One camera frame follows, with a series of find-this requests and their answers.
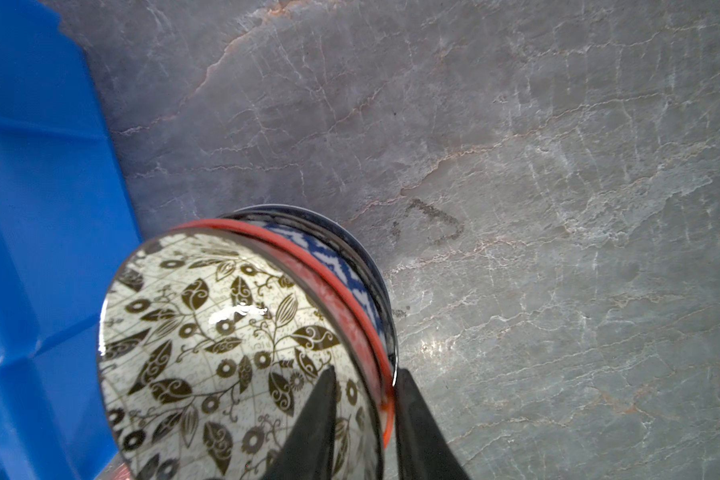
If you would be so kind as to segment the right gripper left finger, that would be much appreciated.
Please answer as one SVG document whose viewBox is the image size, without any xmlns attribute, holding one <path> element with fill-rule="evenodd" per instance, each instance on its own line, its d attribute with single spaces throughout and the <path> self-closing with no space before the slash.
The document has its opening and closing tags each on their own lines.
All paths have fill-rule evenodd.
<svg viewBox="0 0 720 480">
<path fill-rule="evenodd" d="M 330 479 L 335 440 L 336 375 L 333 367 L 317 380 L 283 448 L 263 479 Z"/>
</svg>

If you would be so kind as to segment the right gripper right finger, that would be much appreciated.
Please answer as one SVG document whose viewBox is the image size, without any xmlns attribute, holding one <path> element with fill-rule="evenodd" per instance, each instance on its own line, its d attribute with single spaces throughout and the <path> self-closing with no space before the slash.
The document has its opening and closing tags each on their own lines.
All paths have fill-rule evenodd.
<svg viewBox="0 0 720 480">
<path fill-rule="evenodd" d="M 407 369 L 398 371 L 395 392 L 399 478 L 469 479 Z"/>
</svg>

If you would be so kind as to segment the black white leaf bowl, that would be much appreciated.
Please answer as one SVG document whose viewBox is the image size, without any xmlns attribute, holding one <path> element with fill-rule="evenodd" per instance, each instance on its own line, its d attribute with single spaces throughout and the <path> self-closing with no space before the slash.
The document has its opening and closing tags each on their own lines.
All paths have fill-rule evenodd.
<svg viewBox="0 0 720 480">
<path fill-rule="evenodd" d="M 103 302 L 98 376 L 136 479 L 258 479 L 335 370 L 332 477 L 383 475 L 386 392 L 363 319 L 288 251 L 222 230 L 142 243 Z"/>
</svg>

